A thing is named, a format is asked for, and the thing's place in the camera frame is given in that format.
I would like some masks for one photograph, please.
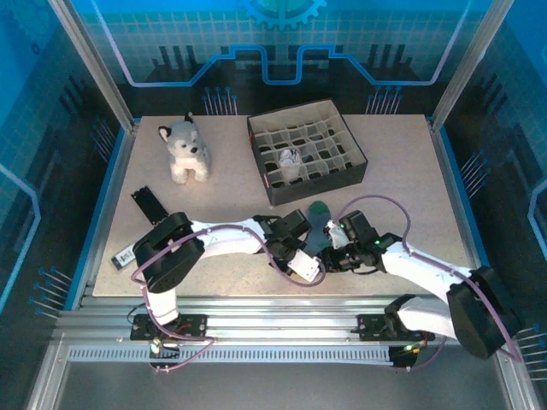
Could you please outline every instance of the black storage box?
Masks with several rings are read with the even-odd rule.
[[[272,205],[360,184],[368,160],[331,99],[247,118],[258,172]],[[287,178],[279,156],[300,150],[298,175]]]

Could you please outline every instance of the ventilated metal strip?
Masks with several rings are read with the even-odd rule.
[[[152,360],[148,346],[72,346],[72,362],[177,363],[188,359],[201,346],[184,346],[176,359]],[[216,346],[196,359],[202,363],[351,363],[390,366],[387,346]]]

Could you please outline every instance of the glass panel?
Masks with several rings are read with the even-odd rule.
[[[545,37],[537,33],[544,32],[546,15],[544,2],[515,2],[445,124],[485,256],[517,297],[525,328],[538,323],[542,331],[547,326],[547,59]],[[524,353],[543,350],[533,346],[539,340],[522,342],[528,346]],[[544,368],[544,354],[526,360],[534,357],[539,363],[529,368]],[[538,384],[544,397],[545,386]]]
[[[132,112],[431,114],[490,0],[74,0]]]
[[[0,9],[0,402],[25,408],[118,124],[47,2]]]

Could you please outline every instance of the metal frame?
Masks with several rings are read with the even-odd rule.
[[[56,408],[69,362],[153,361],[147,359],[147,342],[128,340],[126,314],[141,300],[91,293],[89,285],[80,309],[64,311],[57,320],[28,409]],[[363,343],[351,330],[358,313],[382,313],[394,297],[184,297],[179,304],[187,313],[207,314],[208,335],[219,338],[200,361],[385,366],[387,348],[405,343]],[[183,349],[189,354],[197,346],[187,343]]]
[[[465,188],[463,188],[462,177],[460,176],[457,164],[452,161],[453,154],[449,152],[451,150],[448,138],[443,138],[444,128],[440,132],[435,132],[431,127],[431,121],[429,122],[430,134],[433,142],[433,148],[437,155],[441,173],[443,174],[444,184],[447,187],[450,203],[454,209],[454,215],[456,217],[456,223],[458,230],[462,236],[464,249],[473,267],[480,267],[481,265],[488,265],[488,258],[483,247],[482,242],[476,241],[476,235],[478,235],[479,229],[474,223],[474,220],[469,220],[466,214],[471,211],[471,204],[468,198],[465,196]]]
[[[480,22],[477,32],[474,34],[471,43],[462,57],[460,65],[450,79],[446,90],[444,90],[435,112],[432,116],[432,129],[440,131],[448,115],[454,108],[456,101],[468,84],[471,75],[480,61],[485,56],[486,49],[502,25],[505,15],[513,5],[514,0],[493,0],[485,18]]]
[[[103,58],[84,29],[84,24],[74,9],[71,0],[48,1],[67,32],[68,37],[72,40],[79,56],[97,83],[99,90],[103,93],[104,99],[114,112],[116,119],[120,122],[121,127],[126,132],[131,132],[133,128],[133,116],[121,96],[114,79],[112,79],[109,70],[106,68]]]
[[[90,232],[93,232],[91,242],[87,246],[88,238],[85,240],[85,246],[82,250],[82,255],[76,266],[74,280],[70,291],[68,292],[65,309],[74,310],[78,307],[79,301],[84,295],[84,290],[89,280],[94,280],[101,265],[101,257],[106,246],[106,240],[114,218],[116,204],[120,197],[121,186],[126,175],[127,166],[131,157],[133,144],[138,132],[138,123],[135,121],[135,126],[131,132],[122,132],[116,141],[116,146],[110,158],[109,168],[105,175],[103,187],[99,194],[97,206],[101,204],[100,197],[104,192],[102,207],[95,209],[90,226]]]
[[[528,376],[528,370],[524,363],[509,360],[503,354],[497,354],[497,364],[500,371],[500,383],[505,386],[509,402],[514,409],[541,410],[545,408],[539,402],[539,398]]]

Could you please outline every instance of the white label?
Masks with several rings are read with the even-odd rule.
[[[123,249],[121,252],[115,255],[115,259],[120,264],[120,267],[126,267],[135,260],[135,254],[133,253],[134,245],[135,244],[132,243],[127,248]]]

